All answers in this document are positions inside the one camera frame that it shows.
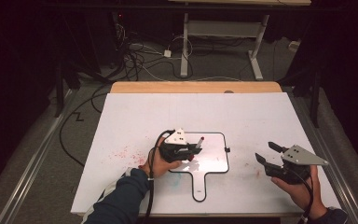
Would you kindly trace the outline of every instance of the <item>sleeve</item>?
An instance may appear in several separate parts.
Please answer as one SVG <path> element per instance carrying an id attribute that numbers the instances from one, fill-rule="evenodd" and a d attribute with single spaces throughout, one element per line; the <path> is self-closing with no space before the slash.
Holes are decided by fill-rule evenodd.
<path id="1" fill-rule="evenodd" d="M 82 223 L 135 223 L 139 205 L 149 191 L 143 170 L 129 168 L 116 182 L 109 185 L 89 211 Z"/>
<path id="2" fill-rule="evenodd" d="M 344 224 L 347 220 L 348 214 L 344 210 L 329 207 L 326 214 L 316 220 L 310 220 L 309 224 Z"/>

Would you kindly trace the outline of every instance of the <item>desk leg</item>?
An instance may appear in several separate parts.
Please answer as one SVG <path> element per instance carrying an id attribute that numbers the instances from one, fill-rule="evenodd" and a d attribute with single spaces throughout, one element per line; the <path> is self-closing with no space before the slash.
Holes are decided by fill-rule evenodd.
<path id="1" fill-rule="evenodd" d="M 263 80 L 263 76 L 261 75 L 260 66 L 257 62 L 257 52 L 260 49 L 261 41 L 263 40 L 264 32 L 266 31 L 267 22 L 269 21 L 269 15 L 265 15 L 263 18 L 263 21 L 261 22 L 261 25 L 258 29 L 257 37 L 255 40 L 255 49 L 249 50 L 249 60 L 251 61 L 252 68 L 254 70 L 255 79 L 257 81 Z"/>
<path id="2" fill-rule="evenodd" d="M 184 28 L 183 28 L 183 51 L 182 62 L 180 66 L 180 76 L 187 77 L 187 63 L 188 63 L 188 49 L 187 49 L 187 37 L 188 37 L 188 13 L 185 13 Z"/>

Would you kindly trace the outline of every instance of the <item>person's left hand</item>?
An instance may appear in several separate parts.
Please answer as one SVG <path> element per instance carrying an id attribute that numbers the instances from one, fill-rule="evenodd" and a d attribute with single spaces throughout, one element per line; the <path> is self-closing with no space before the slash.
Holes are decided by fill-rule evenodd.
<path id="1" fill-rule="evenodd" d="M 165 139 L 164 137 L 161 137 L 158 140 L 158 147 L 164 139 Z M 154 178 L 160 177 L 160 176 L 164 175 L 165 173 L 167 173 L 168 170 L 175 169 L 182 164 L 181 161 L 173 161 L 173 162 L 169 163 L 169 162 L 165 161 L 164 159 L 162 159 L 161 155 L 159 154 L 158 147 L 155 149 L 156 153 L 155 153 L 154 162 L 153 162 L 153 177 Z M 147 157 L 147 162 L 144 165 L 139 166 L 140 169 L 145 171 L 147 176 L 150 176 L 150 163 L 152 162 L 152 155 L 153 155 L 153 150 L 150 150 L 149 156 Z"/>

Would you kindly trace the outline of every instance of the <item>wrist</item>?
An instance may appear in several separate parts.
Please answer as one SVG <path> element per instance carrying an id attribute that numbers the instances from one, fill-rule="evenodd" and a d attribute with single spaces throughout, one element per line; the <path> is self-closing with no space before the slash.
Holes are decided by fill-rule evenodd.
<path id="1" fill-rule="evenodd" d="M 310 219 L 315 220 L 324 216 L 327 213 L 327 208 L 322 203 L 316 203 L 312 205 L 310 209 Z"/>
<path id="2" fill-rule="evenodd" d="M 148 166 L 146 165 L 139 165 L 138 168 L 140 170 L 143 170 L 145 172 L 145 174 L 147 175 L 147 177 L 150 177 L 150 169 Z"/>

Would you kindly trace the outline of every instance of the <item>table top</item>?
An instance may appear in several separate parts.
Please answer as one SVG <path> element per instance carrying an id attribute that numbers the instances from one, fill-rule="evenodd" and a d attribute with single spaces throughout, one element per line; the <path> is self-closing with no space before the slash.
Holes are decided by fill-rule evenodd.
<path id="1" fill-rule="evenodd" d="M 284 5 L 284 6 L 309 6 L 310 0 L 170 0 L 185 3 L 216 3 L 216 4 L 241 4 L 241 5 Z"/>
<path id="2" fill-rule="evenodd" d="M 282 92 L 276 82 L 116 82 L 111 93 L 256 93 Z"/>
<path id="3" fill-rule="evenodd" d="M 256 161 L 255 153 L 269 162 L 281 164 L 279 154 L 269 149 L 268 141 L 286 147 L 297 144 L 311 152 L 313 149 L 290 99 L 279 88 L 270 88 L 271 92 L 265 93 L 221 93 L 232 91 L 234 89 L 228 87 L 237 85 L 242 88 L 237 86 L 236 90 L 249 91 L 251 89 L 243 87 L 251 84 L 277 87 L 274 83 L 264 82 L 115 83 L 112 88 L 114 93 L 106 98 L 71 212 L 86 212 L 102 190 L 117 180 L 127 167 L 137 167 L 145 162 L 148 149 L 162 131 L 182 127 L 185 132 L 222 133 L 231 148 L 227 154 L 229 171 L 206 175 L 207 196 L 202 203 L 192 198 L 191 175 L 167 173 L 156 179 L 152 216 L 298 215 L 301 210 L 293 204 L 290 196 L 264 175 L 263 166 Z M 207 92 L 208 85 L 214 86 L 211 90 L 218 93 Z M 134 87 L 142 86 L 147 93 L 131 93 L 139 92 Z M 161 91 L 159 87 L 162 86 L 169 86 L 165 91 L 186 91 L 184 94 L 155 93 Z M 193 87 L 195 93 L 191 93 L 189 87 Z M 339 207 L 321 167 L 319 174 L 324 202 Z M 141 213 L 145 212 L 147 200 L 148 195 L 141 204 Z M 177 206 L 166 206 L 170 202 L 177 202 Z"/>

